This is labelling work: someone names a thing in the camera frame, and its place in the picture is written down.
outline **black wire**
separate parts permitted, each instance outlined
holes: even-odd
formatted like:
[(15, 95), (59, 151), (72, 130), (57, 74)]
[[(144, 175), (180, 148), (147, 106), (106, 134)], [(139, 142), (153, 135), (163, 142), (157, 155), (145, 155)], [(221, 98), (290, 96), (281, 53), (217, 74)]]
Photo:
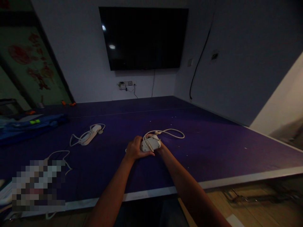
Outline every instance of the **black wire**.
[(153, 79), (153, 81), (152, 81), (151, 96), (152, 96), (152, 93), (153, 93), (153, 91), (154, 91), (155, 74), (156, 74), (156, 69), (155, 69), (155, 71), (154, 71), (154, 79)]
[[(212, 14), (211, 25), (210, 25), (210, 28), (209, 28), (209, 31), (208, 31), (208, 34), (207, 34), (206, 41), (205, 41), (205, 43), (204, 43), (203, 50), (202, 50), (201, 55), (200, 55), (200, 57), (199, 57), (199, 60), (198, 60), (198, 63), (197, 63), (195, 72), (194, 72), (194, 74), (193, 74), (193, 79), (195, 78), (195, 75), (196, 75), (196, 71), (197, 71), (198, 65), (199, 65), (199, 63), (200, 63), (202, 54), (203, 54), (203, 52), (204, 52), (204, 49), (205, 49), (205, 47), (206, 47), (206, 43), (207, 43), (207, 41), (208, 41), (209, 34), (210, 34), (210, 32), (211, 32), (212, 23), (213, 23), (213, 21), (214, 21), (214, 15), (215, 15), (215, 11), (214, 11), (214, 13)], [(192, 96), (191, 96), (191, 91), (192, 91), (192, 86), (193, 86), (193, 79), (192, 79), (192, 83), (190, 84), (190, 89), (189, 89), (189, 98), (190, 98), (190, 99), (193, 99)]]
[(134, 95), (136, 96), (135, 92), (136, 92), (136, 85), (134, 85)]

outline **television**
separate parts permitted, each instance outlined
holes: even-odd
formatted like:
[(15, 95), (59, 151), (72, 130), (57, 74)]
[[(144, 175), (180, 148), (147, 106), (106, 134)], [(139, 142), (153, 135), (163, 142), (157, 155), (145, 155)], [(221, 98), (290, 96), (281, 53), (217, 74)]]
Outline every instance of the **television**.
[(110, 70), (179, 68), (188, 9), (99, 7)]

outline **wall-mounted tv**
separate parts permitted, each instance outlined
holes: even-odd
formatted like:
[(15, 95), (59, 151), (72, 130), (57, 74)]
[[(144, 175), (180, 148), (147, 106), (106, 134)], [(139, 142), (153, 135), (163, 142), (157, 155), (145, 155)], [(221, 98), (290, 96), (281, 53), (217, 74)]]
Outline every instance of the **wall-mounted tv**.
[(188, 9), (99, 7), (110, 70), (178, 68)]

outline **purple surface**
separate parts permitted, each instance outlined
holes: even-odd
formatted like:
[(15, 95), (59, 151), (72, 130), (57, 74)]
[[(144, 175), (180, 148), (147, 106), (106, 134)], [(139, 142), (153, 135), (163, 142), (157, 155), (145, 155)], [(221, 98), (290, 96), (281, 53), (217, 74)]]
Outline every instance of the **purple surface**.
[[(2, 148), (0, 178), (15, 176), (29, 160), (43, 160), (54, 151), (68, 149), (66, 160), (73, 170), (63, 186), (66, 201), (99, 197), (119, 167), (128, 142), (150, 130), (175, 128), (185, 134), (184, 139), (165, 134), (159, 138), (198, 182), (303, 166), (303, 153), (172, 96), (74, 108), (52, 106), (44, 111), (75, 118), (36, 139)], [(68, 146), (72, 133), (80, 136), (96, 123), (106, 124), (103, 134), (88, 146)], [(171, 177), (156, 155), (135, 163), (126, 193), (169, 186), (173, 186)]]
[[(68, 149), (71, 135), (88, 131), (92, 120), (93, 117), (71, 119), (69, 123), (36, 138), (1, 147), (0, 179), (15, 177), (22, 166), (30, 164), (30, 160), (44, 160), (54, 151)], [(53, 154), (52, 158), (59, 155), (60, 153)]]
[[(80, 170), (67, 177), (67, 185), (73, 184), (66, 187), (67, 201), (100, 196), (128, 142), (150, 130), (175, 128), (185, 134), (184, 139), (159, 138), (198, 182), (303, 166), (303, 153), (200, 108), (98, 116), (94, 122), (106, 124), (104, 133), (88, 146), (70, 149), (70, 164)], [(156, 155), (137, 161), (125, 192), (169, 186), (171, 177)]]
[(79, 103), (74, 107), (53, 105), (36, 109), (37, 114), (68, 114), (70, 117), (98, 116), (141, 111), (193, 107), (192, 104), (174, 96), (128, 99), (108, 102)]

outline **electrical socket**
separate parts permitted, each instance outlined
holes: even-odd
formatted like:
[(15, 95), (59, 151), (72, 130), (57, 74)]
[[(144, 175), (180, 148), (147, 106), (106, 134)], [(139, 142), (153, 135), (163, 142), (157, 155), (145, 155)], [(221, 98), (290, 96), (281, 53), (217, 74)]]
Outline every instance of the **electrical socket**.
[(118, 84), (120, 90), (126, 90), (126, 86), (135, 86), (137, 85), (136, 81), (120, 81)]

